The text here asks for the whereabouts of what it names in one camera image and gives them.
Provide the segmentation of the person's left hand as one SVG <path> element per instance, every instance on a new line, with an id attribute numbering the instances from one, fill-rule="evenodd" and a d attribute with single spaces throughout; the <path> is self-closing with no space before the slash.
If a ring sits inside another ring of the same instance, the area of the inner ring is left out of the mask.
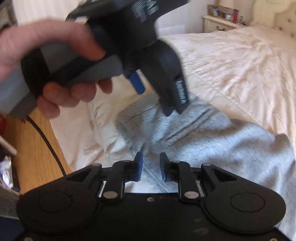
<path id="1" fill-rule="evenodd" d="M 1 32 L 1 80 L 4 80 L 19 64 L 23 56 L 51 41 L 68 43 L 74 51 L 91 61 L 100 60 L 105 51 L 96 43 L 86 25 L 73 21 L 41 20 L 28 25 L 6 28 Z M 96 88 L 112 93 L 111 79 L 98 83 L 78 83 L 62 87 L 50 82 L 37 99 L 37 107 L 46 119 L 60 115 L 60 107 L 73 108 L 79 102 L 90 102 Z"/>

